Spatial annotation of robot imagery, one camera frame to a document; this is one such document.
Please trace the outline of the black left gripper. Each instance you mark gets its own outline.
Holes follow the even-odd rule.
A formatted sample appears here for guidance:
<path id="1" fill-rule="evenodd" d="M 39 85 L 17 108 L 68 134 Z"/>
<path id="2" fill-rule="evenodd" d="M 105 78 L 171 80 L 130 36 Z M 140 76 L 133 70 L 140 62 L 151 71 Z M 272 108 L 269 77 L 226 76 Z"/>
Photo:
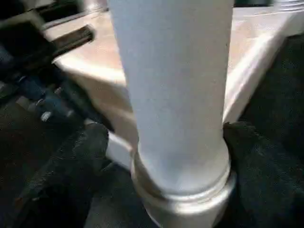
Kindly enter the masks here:
<path id="1" fill-rule="evenodd" d="M 30 22 L 0 28 L 0 80 L 28 95 L 28 109 L 44 122 L 79 123 L 91 120 L 109 131 L 111 121 L 98 111 L 87 92 L 52 63 L 55 54 L 65 54 L 92 42 L 89 26 L 49 41 Z"/>

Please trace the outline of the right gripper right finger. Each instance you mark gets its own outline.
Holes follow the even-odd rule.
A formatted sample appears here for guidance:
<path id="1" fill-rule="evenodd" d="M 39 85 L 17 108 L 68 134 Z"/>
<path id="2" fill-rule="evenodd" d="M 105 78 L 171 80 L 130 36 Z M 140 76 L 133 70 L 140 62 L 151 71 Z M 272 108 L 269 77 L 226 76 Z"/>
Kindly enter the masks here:
<path id="1" fill-rule="evenodd" d="M 223 134 L 237 174 L 232 224 L 237 228 L 302 228 L 302 162 L 246 122 L 224 124 Z"/>

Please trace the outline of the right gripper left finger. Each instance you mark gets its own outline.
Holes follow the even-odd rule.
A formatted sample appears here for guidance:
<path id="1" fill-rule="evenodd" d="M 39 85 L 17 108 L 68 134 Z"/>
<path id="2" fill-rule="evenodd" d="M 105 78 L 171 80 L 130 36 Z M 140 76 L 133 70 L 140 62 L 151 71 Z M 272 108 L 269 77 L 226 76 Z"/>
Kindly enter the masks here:
<path id="1" fill-rule="evenodd" d="M 19 183 L 0 195 L 3 228 L 82 228 L 108 165 L 109 132 L 90 123 L 69 135 L 36 171 L 15 173 Z"/>

